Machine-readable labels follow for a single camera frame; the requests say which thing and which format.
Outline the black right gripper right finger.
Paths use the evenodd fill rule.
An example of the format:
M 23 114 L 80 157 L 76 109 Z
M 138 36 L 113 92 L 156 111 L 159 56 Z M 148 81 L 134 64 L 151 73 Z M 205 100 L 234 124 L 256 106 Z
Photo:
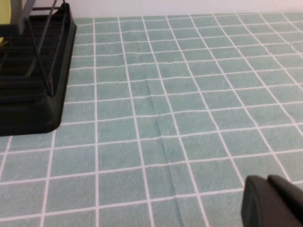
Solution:
M 279 175 L 269 175 L 267 180 L 291 210 L 303 210 L 303 191 L 299 187 Z

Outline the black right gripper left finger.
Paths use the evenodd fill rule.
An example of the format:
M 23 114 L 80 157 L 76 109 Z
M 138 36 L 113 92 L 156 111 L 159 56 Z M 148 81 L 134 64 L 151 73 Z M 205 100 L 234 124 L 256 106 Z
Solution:
M 245 181 L 241 219 L 244 227 L 301 227 L 303 210 L 291 210 L 267 179 L 249 175 Z

